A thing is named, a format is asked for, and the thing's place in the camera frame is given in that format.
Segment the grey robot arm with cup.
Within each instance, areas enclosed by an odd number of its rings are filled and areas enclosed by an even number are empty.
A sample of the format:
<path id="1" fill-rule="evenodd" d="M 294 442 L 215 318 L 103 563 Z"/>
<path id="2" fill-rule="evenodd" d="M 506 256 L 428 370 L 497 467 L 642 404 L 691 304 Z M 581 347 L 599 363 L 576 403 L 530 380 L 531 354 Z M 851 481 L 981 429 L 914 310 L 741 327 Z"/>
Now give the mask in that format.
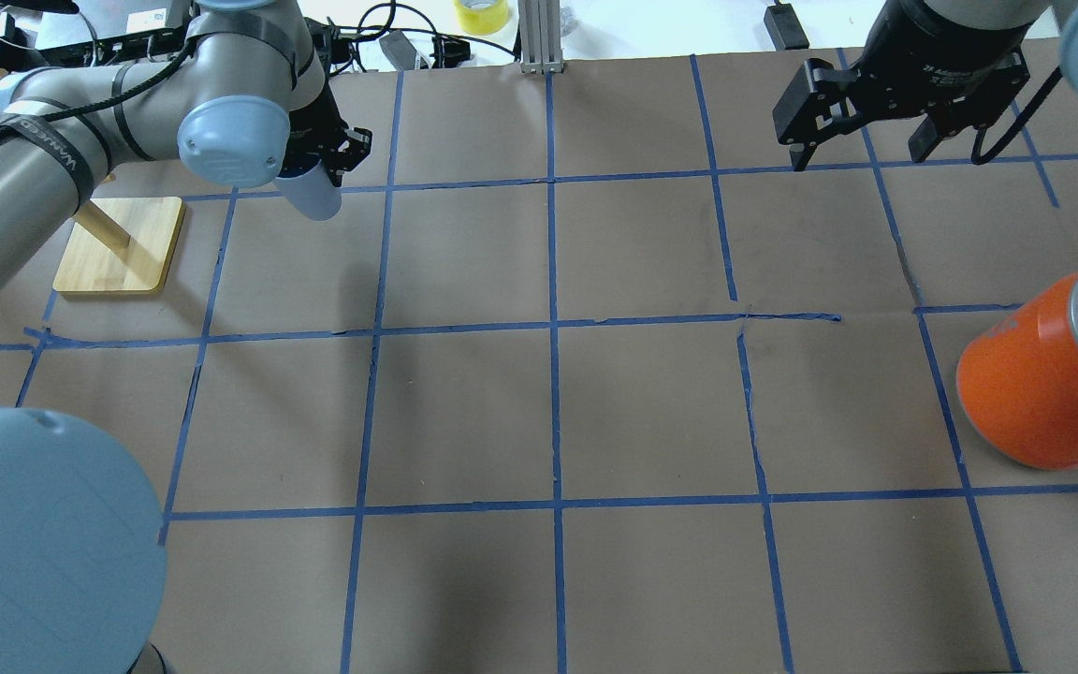
<path id="1" fill-rule="evenodd" d="M 204 283 L 140 295 L 49 286 L 73 214 L 102 192 L 205 196 L 267 185 L 296 150 L 347 141 L 296 1 L 201 1 L 170 63 L 39 68 L 0 84 L 0 673 L 154 673 L 176 430 L 138 456 L 93 423 L 41 409 L 57 367 L 74 408 L 141 413 L 138 367 L 196 375 Z"/>

